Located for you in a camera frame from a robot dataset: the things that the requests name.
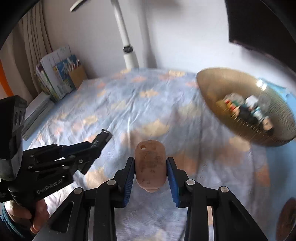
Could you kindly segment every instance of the human hand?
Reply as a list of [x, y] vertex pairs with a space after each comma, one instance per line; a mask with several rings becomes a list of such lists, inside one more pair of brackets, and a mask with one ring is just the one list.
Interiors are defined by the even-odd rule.
[[[28, 209], [18, 205], [14, 201], [5, 202], [4, 206], [8, 215], [16, 223], [21, 223], [24, 219], [30, 220], [32, 218], [32, 214]], [[33, 224], [30, 227], [31, 232], [34, 234], [38, 233], [48, 219], [49, 213], [47, 211], [47, 205], [44, 199], [42, 199], [36, 203], [35, 217]]]

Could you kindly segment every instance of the books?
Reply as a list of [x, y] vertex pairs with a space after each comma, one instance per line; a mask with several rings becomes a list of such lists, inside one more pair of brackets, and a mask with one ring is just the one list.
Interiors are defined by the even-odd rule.
[[53, 87], [47, 77], [47, 74], [45, 73], [41, 64], [38, 64], [36, 66], [36, 75], [38, 76], [38, 79], [42, 82], [42, 84], [48, 89], [49, 93], [53, 96], [53, 98], [56, 101], [59, 101], [60, 98], [58, 97], [56, 91], [53, 89]]
[[69, 72], [72, 71], [69, 69], [69, 62], [77, 63], [77, 58], [75, 55], [68, 57], [67, 59], [59, 62], [55, 67], [54, 71], [58, 78], [64, 83], [67, 93], [70, 93], [72, 90], [75, 90], [75, 85], [71, 77], [69, 76]]
[[27, 107], [22, 137], [27, 140], [39, 127], [46, 114], [53, 108], [50, 95], [41, 92]]
[[50, 95], [50, 91], [49, 91], [48, 88], [43, 84], [41, 77], [39, 77], [39, 76], [37, 75], [37, 73], [35, 73], [34, 75], [35, 75], [35, 78], [38, 80], [38, 84], [40, 85], [41, 90], [42, 90], [45, 94]]
[[35, 119], [32, 125], [22, 134], [24, 140], [28, 140], [29, 137], [38, 129], [41, 123], [45, 120], [48, 112], [54, 107], [54, 103], [50, 100], [46, 105], [46, 108], [40, 113], [40, 115]]
[[49, 98], [49, 95], [45, 94], [44, 92], [41, 92], [27, 107], [25, 121], [27, 121], [27, 119], [31, 117], [35, 111], [38, 112], [38, 108], [40, 108], [40, 105], [47, 102]]
[[47, 75], [47, 79], [49, 80], [52, 88], [54, 89], [57, 97], [62, 99], [66, 93], [68, 93], [68, 89], [65, 86], [65, 83], [61, 78], [58, 77], [56, 72], [54, 71], [54, 67], [61, 61], [70, 57], [71, 50], [69, 45], [63, 48], [59, 48], [56, 51], [44, 56], [41, 59], [41, 65], [44, 69], [44, 74]]

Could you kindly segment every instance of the beige curtain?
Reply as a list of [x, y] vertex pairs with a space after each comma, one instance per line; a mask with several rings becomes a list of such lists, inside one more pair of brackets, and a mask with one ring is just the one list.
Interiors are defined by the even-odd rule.
[[40, 86], [36, 79], [36, 65], [42, 57], [52, 52], [48, 41], [42, 10], [42, 1], [39, 1], [20, 21], [23, 29], [23, 39], [28, 58], [32, 82], [37, 93], [40, 93]]
[[[5, 77], [14, 95], [30, 103], [40, 93], [36, 65], [51, 51], [40, 1], [19, 21], [0, 50]], [[5, 97], [0, 86], [0, 99]]]

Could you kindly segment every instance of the round basket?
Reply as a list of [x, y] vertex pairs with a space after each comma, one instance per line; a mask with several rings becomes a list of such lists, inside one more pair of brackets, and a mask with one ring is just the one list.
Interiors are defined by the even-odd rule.
[[[253, 76], [232, 69], [210, 68], [200, 71], [196, 79], [207, 106], [236, 135], [264, 146], [281, 146], [295, 138], [296, 125], [291, 109], [272, 88], [260, 88], [257, 85], [258, 79]], [[231, 93], [238, 93], [245, 99], [251, 95], [267, 96], [271, 102], [268, 116], [274, 125], [274, 133], [270, 135], [257, 125], [251, 125], [235, 117], [230, 111], [216, 104], [218, 100]]]

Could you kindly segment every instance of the cardboard box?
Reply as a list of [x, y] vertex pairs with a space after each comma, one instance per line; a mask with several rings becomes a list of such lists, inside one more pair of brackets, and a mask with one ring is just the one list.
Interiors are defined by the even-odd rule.
[[81, 83], [84, 80], [87, 80], [87, 76], [86, 76], [86, 73], [85, 73], [84, 68], [83, 68], [82, 65], [77, 67], [72, 72], [70, 72], [69, 75], [70, 75], [76, 89], [79, 88], [79, 86], [81, 85]]

